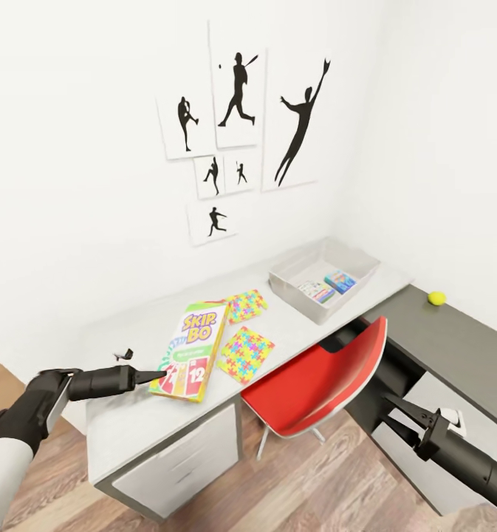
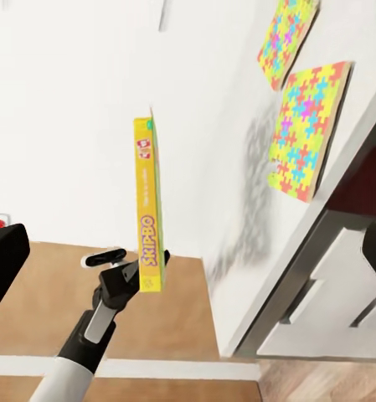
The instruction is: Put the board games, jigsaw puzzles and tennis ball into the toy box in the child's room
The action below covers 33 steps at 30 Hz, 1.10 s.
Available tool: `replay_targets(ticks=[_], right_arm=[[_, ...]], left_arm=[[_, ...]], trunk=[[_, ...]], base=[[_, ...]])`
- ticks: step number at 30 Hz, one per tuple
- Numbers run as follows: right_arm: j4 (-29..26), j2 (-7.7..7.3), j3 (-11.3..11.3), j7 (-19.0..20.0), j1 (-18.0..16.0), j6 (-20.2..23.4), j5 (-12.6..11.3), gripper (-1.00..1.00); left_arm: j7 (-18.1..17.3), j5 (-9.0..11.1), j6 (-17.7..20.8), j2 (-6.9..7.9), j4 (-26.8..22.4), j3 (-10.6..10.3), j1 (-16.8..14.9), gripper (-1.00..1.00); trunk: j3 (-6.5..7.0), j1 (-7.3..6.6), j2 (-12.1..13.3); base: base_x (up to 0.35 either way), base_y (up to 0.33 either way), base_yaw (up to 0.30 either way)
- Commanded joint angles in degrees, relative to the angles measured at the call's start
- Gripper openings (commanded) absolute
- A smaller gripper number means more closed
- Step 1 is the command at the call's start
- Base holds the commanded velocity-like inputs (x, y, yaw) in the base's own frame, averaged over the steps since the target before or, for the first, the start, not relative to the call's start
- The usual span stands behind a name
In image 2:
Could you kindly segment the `jigsaw puzzle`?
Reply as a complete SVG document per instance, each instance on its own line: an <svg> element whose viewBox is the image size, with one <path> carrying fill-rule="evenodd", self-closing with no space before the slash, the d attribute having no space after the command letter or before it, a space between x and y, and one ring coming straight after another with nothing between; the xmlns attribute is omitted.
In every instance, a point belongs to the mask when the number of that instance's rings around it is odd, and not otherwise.
<svg viewBox="0 0 376 402"><path fill-rule="evenodd" d="M267 179L304 203L312 201L351 64L342 61L289 75L269 152L270 161L281 164Z"/></svg>
<svg viewBox="0 0 376 402"><path fill-rule="evenodd" d="M257 55L257 61L274 92L281 88L316 8L317 5L309 3L309 0L280 0Z"/></svg>

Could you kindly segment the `board game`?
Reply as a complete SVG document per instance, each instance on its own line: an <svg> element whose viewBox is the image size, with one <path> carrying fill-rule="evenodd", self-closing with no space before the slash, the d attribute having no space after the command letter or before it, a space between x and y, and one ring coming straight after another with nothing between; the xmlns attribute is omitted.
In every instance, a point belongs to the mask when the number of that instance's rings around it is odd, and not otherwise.
<svg viewBox="0 0 376 402"><path fill-rule="evenodd" d="M138 280L143 292L160 292L165 285L162 195L157 131L153 113L133 119Z"/></svg>

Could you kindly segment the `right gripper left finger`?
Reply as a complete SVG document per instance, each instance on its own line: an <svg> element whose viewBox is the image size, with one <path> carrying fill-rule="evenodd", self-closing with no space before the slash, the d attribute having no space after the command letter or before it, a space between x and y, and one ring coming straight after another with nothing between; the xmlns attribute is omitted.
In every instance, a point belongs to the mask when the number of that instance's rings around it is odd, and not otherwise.
<svg viewBox="0 0 376 402"><path fill-rule="evenodd" d="M29 254L23 223L0 227L0 303Z"/></svg>

